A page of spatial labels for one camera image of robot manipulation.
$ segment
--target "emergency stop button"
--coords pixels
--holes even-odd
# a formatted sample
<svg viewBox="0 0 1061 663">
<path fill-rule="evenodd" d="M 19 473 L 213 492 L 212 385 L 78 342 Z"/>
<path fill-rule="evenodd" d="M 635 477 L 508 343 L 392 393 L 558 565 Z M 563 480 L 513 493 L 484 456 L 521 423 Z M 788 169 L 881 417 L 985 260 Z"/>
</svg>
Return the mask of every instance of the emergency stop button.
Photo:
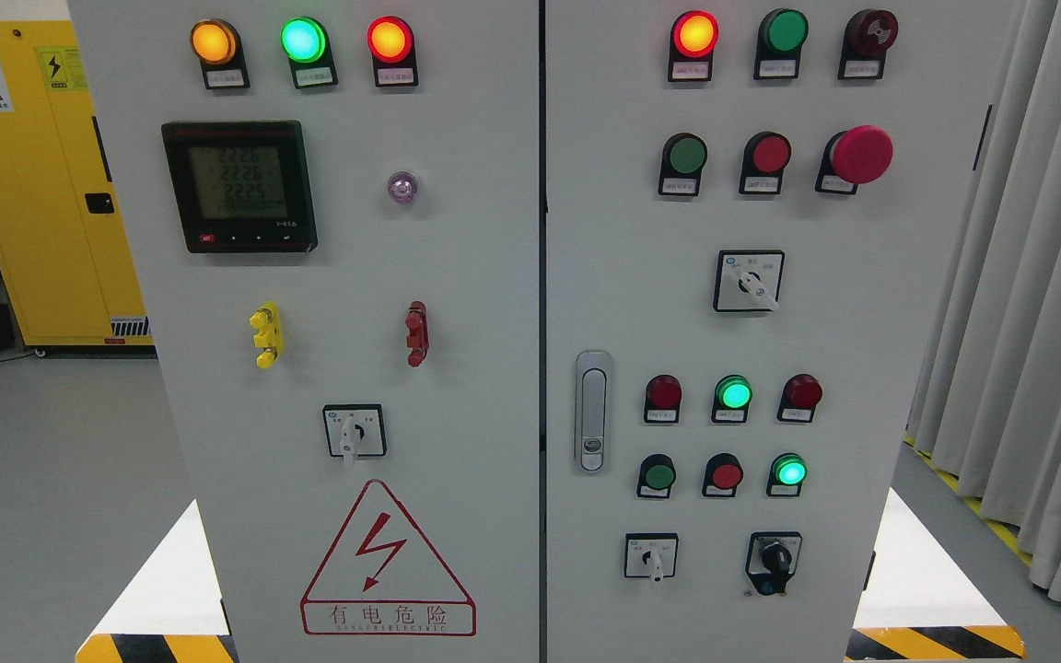
<svg viewBox="0 0 1061 663">
<path fill-rule="evenodd" d="M 830 139 L 817 173 L 817 192 L 854 194 L 890 168 L 895 144 L 887 130 L 864 124 Z"/>
<path fill-rule="evenodd" d="M 744 469 L 740 458 L 729 453 L 719 453 L 707 461 L 702 474 L 702 496 L 709 499 L 732 499 L 744 479 Z"/>
</svg>

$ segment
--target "electrical control cabinet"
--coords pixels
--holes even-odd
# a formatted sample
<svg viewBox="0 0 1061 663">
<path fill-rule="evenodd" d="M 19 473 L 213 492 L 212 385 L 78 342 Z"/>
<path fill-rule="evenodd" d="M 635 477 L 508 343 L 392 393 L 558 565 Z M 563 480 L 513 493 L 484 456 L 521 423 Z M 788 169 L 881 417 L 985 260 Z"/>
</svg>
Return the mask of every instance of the electrical control cabinet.
<svg viewBox="0 0 1061 663">
<path fill-rule="evenodd" d="M 539 660 L 538 5 L 70 4 L 240 659 Z"/>
<path fill-rule="evenodd" d="M 1019 4 L 547 0 L 549 662 L 842 659 Z"/>
</svg>

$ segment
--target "green push button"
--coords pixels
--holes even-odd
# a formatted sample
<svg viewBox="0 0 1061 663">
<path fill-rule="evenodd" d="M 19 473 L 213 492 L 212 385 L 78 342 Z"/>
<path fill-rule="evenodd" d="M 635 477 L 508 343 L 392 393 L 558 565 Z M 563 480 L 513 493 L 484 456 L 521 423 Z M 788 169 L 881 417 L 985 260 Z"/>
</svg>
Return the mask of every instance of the green push button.
<svg viewBox="0 0 1061 663">
<path fill-rule="evenodd" d="M 776 479 L 784 486 L 797 486 L 804 482 L 808 470 L 805 467 L 804 458 L 795 453 L 786 453 L 782 457 L 776 458 L 776 463 L 771 464 L 771 474 L 775 474 Z"/>
<path fill-rule="evenodd" d="M 645 470 L 645 486 L 655 491 L 664 491 L 674 485 L 674 469 L 664 465 L 655 465 Z"/>
<path fill-rule="evenodd" d="M 742 374 L 728 374 L 715 390 L 724 407 L 741 409 L 750 403 L 750 383 Z"/>
<path fill-rule="evenodd" d="M 761 34 L 769 51 L 796 51 L 808 37 L 808 18 L 796 10 L 778 10 L 764 18 Z"/>
<path fill-rule="evenodd" d="M 681 175 L 691 175 L 707 163 L 707 145 L 690 136 L 679 138 L 678 142 L 669 147 L 669 155 L 666 158 L 669 160 L 669 167 Z"/>
</svg>

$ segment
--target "yellow black hazard stripe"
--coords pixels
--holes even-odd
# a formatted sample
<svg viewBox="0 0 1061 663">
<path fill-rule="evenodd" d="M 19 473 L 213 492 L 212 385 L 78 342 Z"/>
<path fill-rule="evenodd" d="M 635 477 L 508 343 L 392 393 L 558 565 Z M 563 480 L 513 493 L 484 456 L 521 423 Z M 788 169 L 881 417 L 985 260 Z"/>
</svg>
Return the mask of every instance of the yellow black hazard stripe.
<svg viewBox="0 0 1061 663">
<path fill-rule="evenodd" d="M 231 636 L 137 636 L 97 633 L 76 663 L 240 663 Z"/>
<path fill-rule="evenodd" d="M 1013 626 L 920 626 L 854 629 L 846 660 L 1026 659 Z M 231 636 L 138 636 L 98 633 L 75 663 L 240 663 Z"/>
<path fill-rule="evenodd" d="M 1013 626 L 854 629 L 846 660 L 1026 659 Z"/>
</svg>

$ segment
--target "red push button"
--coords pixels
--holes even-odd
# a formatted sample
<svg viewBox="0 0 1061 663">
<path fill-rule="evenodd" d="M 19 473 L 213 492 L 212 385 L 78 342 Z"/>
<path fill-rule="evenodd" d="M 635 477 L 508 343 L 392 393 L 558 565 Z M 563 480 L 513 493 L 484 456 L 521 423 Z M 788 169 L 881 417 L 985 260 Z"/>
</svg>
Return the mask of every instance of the red push button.
<svg viewBox="0 0 1061 663">
<path fill-rule="evenodd" d="M 846 39 L 850 49 L 868 58 L 880 58 L 898 37 L 898 18 L 887 10 L 867 10 L 850 18 Z"/>
<path fill-rule="evenodd" d="M 681 403 L 681 384 L 673 374 L 658 374 L 645 385 L 645 399 L 656 409 L 677 409 Z"/>
<path fill-rule="evenodd" d="M 744 471 L 737 465 L 720 465 L 711 473 L 711 482 L 721 491 L 736 487 L 744 479 Z"/>
<path fill-rule="evenodd" d="M 834 142 L 830 163 L 838 177 L 851 185 L 867 185 L 890 168 L 895 145 L 890 135 L 873 125 L 855 126 Z"/>
<path fill-rule="evenodd" d="M 788 139 L 780 135 L 765 136 L 752 151 L 752 163 L 755 170 L 766 173 L 780 172 L 788 164 L 788 158 L 793 156 L 793 146 Z"/>
<path fill-rule="evenodd" d="M 794 374 L 784 384 L 784 398 L 796 408 L 813 409 L 823 395 L 820 382 L 810 373 Z"/>
</svg>

